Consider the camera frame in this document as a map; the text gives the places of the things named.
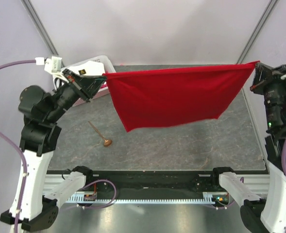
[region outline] gray wall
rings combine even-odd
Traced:
[[[269,0],[31,2],[65,65],[205,65],[238,60]]]
[[[0,0],[0,65],[47,55],[49,51],[22,3]],[[23,88],[31,84],[52,89],[51,78],[43,67],[28,64],[0,71],[0,130],[17,144],[23,123],[17,111],[18,98]],[[12,204],[19,164],[16,151],[0,139],[0,213]],[[0,232],[8,231],[8,225],[0,223]]]
[[[272,67],[286,64],[286,0],[277,3],[245,62],[255,60],[260,60]],[[245,84],[244,90],[251,105],[261,144],[264,146],[267,130],[264,98],[250,92],[252,81],[253,75]]]

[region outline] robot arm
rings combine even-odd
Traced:
[[[65,69],[61,59],[52,57],[45,62],[45,70],[64,81],[64,85],[52,95],[39,86],[29,86],[20,95],[19,111],[24,114],[24,127],[19,147],[24,152],[28,173],[21,209],[17,210],[23,167],[20,172],[17,192],[11,208],[1,214],[0,220],[14,224],[17,211],[21,229],[36,232],[49,228],[55,221],[59,208],[77,190],[85,186],[92,170],[78,166],[70,176],[44,197],[43,186],[48,165],[61,132],[58,119],[79,99],[89,102],[101,85],[104,76],[83,76]]]
[[[267,199],[253,194],[230,169],[213,170],[216,183],[240,206],[241,218],[252,233],[286,233],[286,176],[281,154],[286,139],[286,65],[276,68],[256,64],[250,90],[263,95],[267,116],[266,151],[270,184]]]

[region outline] metal bar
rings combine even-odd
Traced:
[[[270,175],[241,175],[237,174],[238,178],[244,177],[244,184],[255,194],[260,195],[261,197],[265,197],[268,194],[269,190],[269,182]],[[61,182],[63,182],[63,178],[60,174],[47,174],[44,184],[44,194],[55,188]],[[207,194],[216,194],[215,192],[211,192],[210,190],[206,190]],[[92,192],[77,192],[77,194],[92,194]]]
[[[274,9],[274,7],[276,6],[276,4],[278,3],[279,0],[270,0],[270,2],[268,3],[267,7],[265,8],[263,14],[261,15],[256,27],[254,28],[248,42],[246,43],[242,53],[240,54],[237,64],[241,64],[244,62],[246,55],[249,53],[249,51],[251,50],[254,42],[256,41],[258,35],[260,34],[261,30],[263,29],[265,23],[267,22],[269,16],[271,15],[272,10]],[[255,131],[255,136],[257,139],[257,143],[259,144],[259,149],[262,153],[262,155],[264,156],[264,160],[267,164],[267,153],[266,150],[262,147],[262,139],[260,138],[260,133],[258,131],[258,127],[255,123],[255,116],[251,111],[251,104],[249,103],[246,94],[245,94],[245,90],[242,89],[242,94],[246,103],[246,107],[248,109],[250,118],[251,118],[251,122],[252,125],[254,127],[254,131]]]
[[[59,55],[57,52],[48,32],[46,31],[43,23],[41,22],[36,10],[34,9],[30,0],[21,0],[22,4],[24,5],[25,9],[27,10],[29,16],[31,17],[32,21],[34,22],[39,34],[41,35],[42,39],[44,40],[45,44],[47,45],[48,49],[53,55]]]
[[[115,200],[114,204],[215,204],[212,201],[213,195],[203,193],[203,199],[163,199],[163,200]],[[72,195],[66,203],[108,203],[110,200],[84,200],[84,193]]]
[[[248,52],[250,51],[252,45],[254,44],[256,38],[258,37],[260,31],[263,29],[265,23],[267,22],[267,19],[269,18],[272,10],[274,9],[274,7],[276,6],[276,4],[278,3],[279,0],[270,0],[270,2],[268,3],[267,7],[265,8],[262,16],[260,17],[254,31],[252,32],[248,42],[246,43],[238,61],[237,64],[241,64],[246,55],[248,54]]]

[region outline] red cloth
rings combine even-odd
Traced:
[[[257,62],[106,73],[115,109],[127,132],[217,119]]]

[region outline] metal frame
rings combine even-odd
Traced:
[[[45,29],[43,23],[41,22],[36,10],[34,9],[34,6],[32,5],[30,0],[21,0],[22,4],[24,5],[26,11],[28,12],[29,16],[31,17],[35,27],[37,28],[39,34],[41,35],[43,41],[47,45],[48,49],[50,50],[51,54],[53,55],[59,55],[59,53],[56,50],[56,47],[54,46],[54,43],[52,42],[47,30]]]
[[[44,194],[63,182],[69,171],[48,171]],[[93,171],[93,179],[109,179],[118,187],[116,203],[127,204],[207,204],[215,195],[225,195],[226,190],[213,185],[211,171]],[[255,194],[266,197],[270,175],[267,171],[237,171],[237,177],[244,177],[244,184]],[[105,184],[97,185],[98,203],[107,203],[112,190]],[[83,203],[84,195],[93,190],[73,194],[68,203]]]
[[[244,62],[248,52],[250,51],[250,49],[252,48],[254,42],[256,41],[257,37],[259,36],[261,30],[263,29],[263,27],[265,26],[265,23],[267,22],[269,16],[271,15],[271,12],[273,11],[273,9],[275,8],[276,4],[278,3],[279,0],[270,0],[268,5],[266,6],[263,14],[261,15],[256,27],[254,28],[248,42],[246,43],[241,55],[239,56],[238,60],[237,60],[237,64],[241,64]],[[48,32],[46,31],[42,21],[40,20],[40,17],[38,16],[36,10],[34,9],[34,6],[31,3],[31,0],[21,0],[21,2],[23,3],[25,9],[27,10],[29,16],[31,17],[32,21],[34,22],[38,32],[40,33],[42,39],[44,40],[45,44],[47,45],[48,49],[50,50],[50,52],[52,54],[55,55],[59,55],[57,52],[57,49],[53,43],[53,41],[51,40]],[[267,164],[267,153],[265,148],[263,148],[262,146],[262,139],[260,138],[260,133],[258,131],[258,127],[255,121],[255,117],[254,114],[252,112],[252,108],[251,108],[251,104],[248,101],[248,98],[246,97],[245,94],[245,90],[242,89],[242,94],[246,103],[246,107],[248,109],[249,115],[250,115],[250,119],[252,122],[252,125],[254,127],[254,133],[257,139],[257,143],[259,145],[259,149],[261,151],[261,154],[264,157],[265,163]]]

